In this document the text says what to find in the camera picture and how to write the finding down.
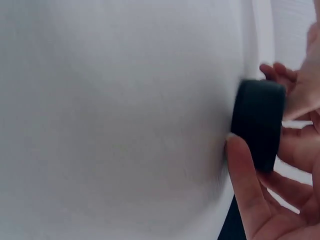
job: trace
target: black cylindrical object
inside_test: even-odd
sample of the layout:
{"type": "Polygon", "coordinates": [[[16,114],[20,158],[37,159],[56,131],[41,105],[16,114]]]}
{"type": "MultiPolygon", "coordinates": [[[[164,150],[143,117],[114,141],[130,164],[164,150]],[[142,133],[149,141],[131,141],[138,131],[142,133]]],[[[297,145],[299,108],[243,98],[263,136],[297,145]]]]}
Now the black cylindrical object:
{"type": "MultiPolygon", "coordinates": [[[[248,144],[254,167],[274,170],[280,143],[286,89],[266,80],[243,80],[235,99],[231,132],[248,144]]],[[[233,197],[218,240],[246,240],[236,198],[233,197]]]]}

